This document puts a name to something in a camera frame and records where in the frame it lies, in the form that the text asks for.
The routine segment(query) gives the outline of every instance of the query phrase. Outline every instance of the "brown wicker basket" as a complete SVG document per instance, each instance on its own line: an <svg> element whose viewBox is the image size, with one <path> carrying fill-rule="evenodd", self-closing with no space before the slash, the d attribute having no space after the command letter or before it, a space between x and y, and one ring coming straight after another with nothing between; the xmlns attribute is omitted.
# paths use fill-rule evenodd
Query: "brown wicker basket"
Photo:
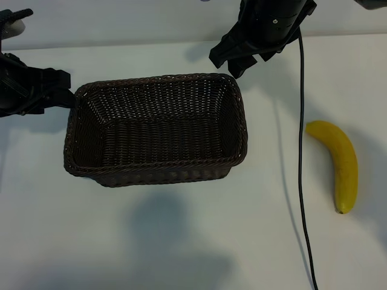
<svg viewBox="0 0 387 290"><path fill-rule="evenodd" d="M119 187L223 178L246 153L235 80L189 74L79 88L64 160L72 175Z"/></svg>

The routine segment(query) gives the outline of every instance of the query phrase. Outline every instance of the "yellow banana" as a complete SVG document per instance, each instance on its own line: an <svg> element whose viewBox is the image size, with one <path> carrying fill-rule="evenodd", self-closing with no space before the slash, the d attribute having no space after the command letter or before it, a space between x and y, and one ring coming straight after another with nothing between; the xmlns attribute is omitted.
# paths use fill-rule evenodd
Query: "yellow banana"
<svg viewBox="0 0 387 290"><path fill-rule="evenodd" d="M357 196L357 159L350 139L334 124L308 123L306 132L321 141L331 152L334 164L334 200L339 213L348 213Z"/></svg>

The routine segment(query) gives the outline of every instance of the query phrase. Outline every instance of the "white table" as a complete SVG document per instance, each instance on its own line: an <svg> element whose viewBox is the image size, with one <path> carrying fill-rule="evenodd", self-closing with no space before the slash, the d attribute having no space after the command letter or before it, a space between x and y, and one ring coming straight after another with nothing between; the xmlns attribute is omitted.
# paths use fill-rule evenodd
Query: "white table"
<svg viewBox="0 0 387 290"><path fill-rule="evenodd" d="M304 42L305 121L340 126L360 170L355 209L335 213L329 153L304 138L317 282L323 290L386 289L387 35ZM75 91L96 80L216 72L208 60L214 45L13 53L30 66L68 71ZM311 289L297 187L297 43L238 84L249 151L218 181L104 188L63 169L68 110L1 119L0 288Z"/></svg>

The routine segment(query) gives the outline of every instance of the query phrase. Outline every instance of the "black wire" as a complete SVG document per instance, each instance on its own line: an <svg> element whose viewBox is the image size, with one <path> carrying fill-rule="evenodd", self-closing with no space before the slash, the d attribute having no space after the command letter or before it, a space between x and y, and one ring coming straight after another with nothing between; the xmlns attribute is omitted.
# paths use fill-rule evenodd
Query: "black wire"
<svg viewBox="0 0 387 290"><path fill-rule="evenodd" d="M300 207L301 207L301 218L302 218L302 227L304 228L305 241L307 243L308 248L308 256L309 256L309 264L310 264L310 274L312 276L312 282L314 286L314 290L318 290L316 277L314 276L314 266L313 266L313 258L312 258L312 250L310 248L308 230L307 230L307 221L305 219L305 209L304 209L304 198L302 195L302 131L304 129L304 46L302 44L302 36L300 32L300 36L298 38L300 45L300 57L301 57L301 112L300 112L300 131L298 138L298 191L300 196Z"/></svg>

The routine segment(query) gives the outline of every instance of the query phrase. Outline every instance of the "basket rim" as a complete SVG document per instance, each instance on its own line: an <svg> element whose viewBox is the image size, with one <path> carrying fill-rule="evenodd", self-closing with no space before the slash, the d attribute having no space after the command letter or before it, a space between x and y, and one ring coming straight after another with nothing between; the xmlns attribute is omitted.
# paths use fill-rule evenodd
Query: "basket rim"
<svg viewBox="0 0 387 290"><path fill-rule="evenodd" d="M188 160L176 160L176 161L158 161L153 163L129 163L125 165L116 165L116 166L80 166L78 165L73 157L74 146L68 146L69 144L74 144L74 139L76 136L76 124L77 124L77 110L79 108L80 100L84 99L86 96L85 93L89 89L93 89L95 87L106 86L110 83L112 85L117 86L121 82L122 84L134 85L136 83L141 83L146 80L152 80L153 82L181 82L181 78L201 78L203 79L211 79L223 77L226 80L230 80L233 83L234 96L239 98L239 110L241 115L239 115L238 119L241 124L241 130L239 131L239 142L237 153L222 158L211 158L211 159L188 159ZM64 165L67 172L71 173L75 176L106 176L108 174L113 173L131 173L131 172L139 172L139 171L148 171L148 170L170 170L170 169L194 169L194 168L203 168L203 167L233 167L241 163L247 154L247 127L246 127L246 119L243 107L243 100L241 96L241 92L239 87L235 81L235 79L227 74L218 74L218 73L197 73L197 74L177 74L177 75L165 75L165 76L156 76L156 77L143 77L139 79L123 79L123 80L107 80L107 81L99 81L87 83L81 86L75 93L76 96L76 106L70 110L69 118L68 118L68 126L66 132L65 139L65 148L63 151L64 155Z"/></svg>

